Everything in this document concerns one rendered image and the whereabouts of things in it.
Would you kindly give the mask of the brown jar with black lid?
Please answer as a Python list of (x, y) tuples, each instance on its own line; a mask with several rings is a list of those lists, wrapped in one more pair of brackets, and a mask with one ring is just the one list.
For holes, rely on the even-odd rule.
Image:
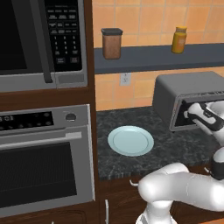
[(120, 28), (102, 28), (102, 53), (106, 60), (118, 60), (121, 57), (123, 31)]

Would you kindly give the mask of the grey toaster oven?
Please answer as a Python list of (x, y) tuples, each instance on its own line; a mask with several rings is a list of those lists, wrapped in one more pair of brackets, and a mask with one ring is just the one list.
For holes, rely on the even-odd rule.
[(224, 78), (215, 72), (160, 74), (152, 106), (172, 132), (197, 129), (184, 112), (195, 102), (224, 101)]

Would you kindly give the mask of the steel built-in oven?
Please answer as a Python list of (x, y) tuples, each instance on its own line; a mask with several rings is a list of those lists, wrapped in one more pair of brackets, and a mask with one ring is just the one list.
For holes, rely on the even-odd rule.
[[(76, 121), (69, 122), (66, 115), (76, 114)], [(0, 112), (0, 136), (26, 131), (47, 131), (87, 126), (91, 134), (90, 107), (85, 105), (35, 108)]]

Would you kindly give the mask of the steel microwave oven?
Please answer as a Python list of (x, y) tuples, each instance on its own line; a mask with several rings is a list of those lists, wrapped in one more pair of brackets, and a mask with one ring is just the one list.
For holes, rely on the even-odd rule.
[(38, 0), (52, 83), (45, 83), (30, 0), (0, 0), (0, 93), (88, 84), (83, 0)]

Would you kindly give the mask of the yellow bottle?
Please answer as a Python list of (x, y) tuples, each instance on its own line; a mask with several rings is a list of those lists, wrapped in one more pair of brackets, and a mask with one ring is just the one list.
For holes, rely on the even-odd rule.
[(186, 26), (177, 26), (173, 35), (171, 51), (173, 53), (182, 53), (186, 43)]

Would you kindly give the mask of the steel oven door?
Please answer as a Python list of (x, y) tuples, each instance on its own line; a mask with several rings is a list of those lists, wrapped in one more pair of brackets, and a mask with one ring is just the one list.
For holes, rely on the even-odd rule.
[(1, 218), (95, 200), (89, 127), (8, 133), (0, 137), (79, 131), (81, 139), (0, 150)]

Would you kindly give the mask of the white wall socket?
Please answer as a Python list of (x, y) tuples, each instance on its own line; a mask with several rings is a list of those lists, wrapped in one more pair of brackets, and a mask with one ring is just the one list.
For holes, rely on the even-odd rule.
[(131, 73), (121, 73), (120, 74), (120, 85), (128, 86), (131, 82)]

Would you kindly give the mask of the brown wooden tall cupboard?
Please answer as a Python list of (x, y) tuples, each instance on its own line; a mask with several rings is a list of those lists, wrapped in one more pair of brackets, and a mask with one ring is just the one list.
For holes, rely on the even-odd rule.
[(98, 167), (92, 3), (91, 0), (83, 1), (87, 51), (87, 85), (85, 87), (3, 92), (0, 93), (0, 112), (87, 104), (90, 107), (95, 200), (72, 206), (0, 217), (0, 224), (98, 224), (99, 222), (99, 207), (96, 199), (98, 193)]

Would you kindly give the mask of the brown wooden base cupboard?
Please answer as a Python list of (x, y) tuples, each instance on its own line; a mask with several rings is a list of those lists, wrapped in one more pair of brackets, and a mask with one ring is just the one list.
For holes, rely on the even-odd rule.
[[(99, 199), (101, 224), (106, 220), (106, 203), (108, 203), (108, 224), (135, 224), (138, 216), (146, 208), (137, 189), (130, 184), (138, 182), (148, 171), (112, 172), (108, 169), (99, 170)], [(171, 215), (178, 224), (200, 224), (220, 219), (224, 224), (224, 212), (211, 212), (189, 206), (181, 202), (173, 202)]]

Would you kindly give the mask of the pale blue round plate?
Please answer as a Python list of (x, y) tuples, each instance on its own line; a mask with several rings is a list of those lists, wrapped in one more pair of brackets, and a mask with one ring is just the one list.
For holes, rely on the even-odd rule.
[(150, 152), (154, 139), (150, 132), (137, 126), (121, 126), (108, 134), (110, 148), (120, 155), (139, 157)]

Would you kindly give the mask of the dark grey wall shelf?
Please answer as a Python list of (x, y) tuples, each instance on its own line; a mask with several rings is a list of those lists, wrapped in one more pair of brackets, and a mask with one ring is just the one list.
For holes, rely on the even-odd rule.
[(186, 45), (181, 54), (170, 45), (128, 46), (121, 48), (120, 59), (104, 59), (101, 48), (94, 49), (95, 74), (119, 74), (224, 67), (224, 43)]

